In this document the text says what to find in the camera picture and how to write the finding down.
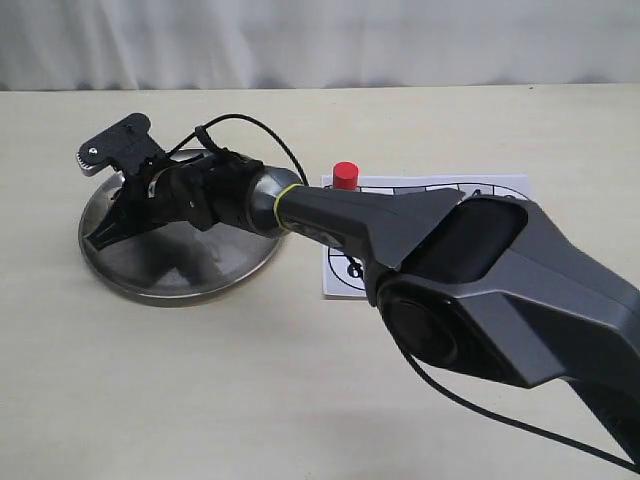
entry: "table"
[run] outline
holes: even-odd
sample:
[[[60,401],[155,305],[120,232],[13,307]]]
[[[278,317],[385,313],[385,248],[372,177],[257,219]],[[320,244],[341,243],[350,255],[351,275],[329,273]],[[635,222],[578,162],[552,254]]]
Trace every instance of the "table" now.
[[[134,111],[165,148],[218,114],[255,115],[316,184],[339,160],[368,175],[526,173],[578,247],[640,285],[640,85],[0,93],[3,478],[634,478],[430,390],[375,310],[322,299],[321,247],[303,238],[203,305],[145,307],[104,288],[76,227],[107,174],[84,178],[74,154]],[[213,135],[285,164],[251,125]],[[436,377],[623,455],[560,381]]]

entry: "white wall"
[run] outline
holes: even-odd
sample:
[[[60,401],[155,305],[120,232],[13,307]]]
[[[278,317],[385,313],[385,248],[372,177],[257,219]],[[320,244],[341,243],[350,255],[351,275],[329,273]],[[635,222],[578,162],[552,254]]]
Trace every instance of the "white wall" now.
[[[0,0],[2,89],[638,81],[638,0]]]

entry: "wire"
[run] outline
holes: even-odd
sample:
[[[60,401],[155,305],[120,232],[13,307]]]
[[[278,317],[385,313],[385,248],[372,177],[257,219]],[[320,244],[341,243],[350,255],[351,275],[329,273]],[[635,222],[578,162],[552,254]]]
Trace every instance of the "wire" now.
[[[291,160],[293,165],[296,167],[296,170],[298,171],[298,175],[300,175],[300,179],[302,180],[302,183],[304,185],[306,185],[306,186],[309,186],[309,180],[307,180],[307,176],[304,173],[302,165],[300,165],[300,162],[298,161],[296,156],[293,154],[291,149],[287,146],[286,143],[284,143],[282,141],[282,139],[278,136],[278,134],[276,134],[276,132],[271,130],[269,127],[267,127],[260,120],[256,120],[255,118],[250,117],[249,115],[244,115],[242,113],[227,113],[225,115],[220,115],[219,117],[216,117],[213,120],[205,123],[202,126],[202,128],[204,130],[207,130],[207,129],[213,127],[217,123],[220,123],[220,122],[222,122],[224,120],[230,120],[230,119],[244,120],[246,122],[253,123],[254,125],[257,125],[262,130],[267,132],[271,136],[271,138],[273,138],[275,140],[275,142],[278,145],[280,145],[282,150],[284,150],[284,152],[287,154],[287,156],[289,157],[289,159]],[[194,138],[196,138],[196,132],[190,133],[184,140],[182,140],[180,143],[178,143],[175,147],[173,147],[171,149],[171,151],[167,154],[167,157],[171,158],[173,155],[175,155],[178,152],[178,150],[180,150],[182,147],[184,147],[187,143],[189,143]]]
[[[422,378],[422,380],[424,380],[430,387],[432,387],[434,390],[436,390],[438,393],[444,395],[445,397],[447,397],[449,400],[452,400],[453,402],[457,403],[458,405],[461,405],[475,413],[478,413],[484,417],[487,417],[491,420],[495,420],[496,422],[499,423],[503,423],[505,425],[509,425],[510,427],[514,427],[514,428],[518,428],[520,430],[524,430],[525,432],[529,432],[529,433],[533,433],[534,435],[538,435],[540,437],[546,438],[547,440],[553,440],[555,442],[561,443],[563,445],[567,445],[569,447],[573,447],[575,449],[578,449],[584,453],[588,453],[589,455],[593,455],[594,457],[597,457],[601,460],[604,460],[606,462],[610,462],[613,463],[614,465],[617,465],[619,467],[622,467],[626,470],[629,470],[630,472],[633,473],[638,473],[640,474],[640,466],[632,463],[632,462],[628,462],[627,460],[623,460],[622,458],[616,457],[615,455],[612,455],[610,453],[607,453],[603,450],[600,450],[596,447],[593,447],[591,445],[587,445],[585,443],[579,442],[577,440],[573,440],[571,438],[559,435],[557,433],[553,433],[550,432],[548,430],[544,430],[542,428],[538,428],[536,426],[533,425],[529,425],[528,423],[524,423],[521,422],[519,420],[515,420],[513,418],[509,418],[509,417],[505,417],[503,415],[500,415],[498,413],[492,412],[490,410],[487,410],[485,408],[480,407],[479,405],[476,405],[475,403],[471,403],[468,400],[465,400],[464,398],[460,397],[459,395],[456,395],[455,393],[453,393],[452,391],[448,390],[447,388],[443,387],[442,385],[440,385],[433,377],[431,377],[427,372],[425,372],[422,367],[420,367],[420,365],[418,365],[418,362],[416,362],[416,360],[413,358],[413,356],[411,355],[411,353],[409,353],[408,351],[406,351],[405,349],[403,349],[400,344],[398,344],[396,342],[396,345],[398,345],[398,348],[400,349],[400,352],[402,353],[402,356],[405,358],[405,360],[409,363],[409,365],[411,365],[411,368],[413,368],[413,370],[420,376],[420,378]]]

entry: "printed number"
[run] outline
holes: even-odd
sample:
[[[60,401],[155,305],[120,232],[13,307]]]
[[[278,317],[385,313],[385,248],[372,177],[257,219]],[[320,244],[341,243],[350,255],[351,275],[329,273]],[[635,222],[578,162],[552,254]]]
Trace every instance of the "printed number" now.
[[[354,263],[349,264],[347,267],[347,274],[351,278],[362,278],[362,265],[354,261]]]

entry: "red cylinder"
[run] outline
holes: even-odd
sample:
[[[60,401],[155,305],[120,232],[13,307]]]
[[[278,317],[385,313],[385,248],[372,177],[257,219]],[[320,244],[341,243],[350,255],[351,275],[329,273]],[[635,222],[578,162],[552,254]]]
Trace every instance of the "red cylinder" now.
[[[340,162],[333,167],[333,188],[357,190],[360,170],[355,163]]]

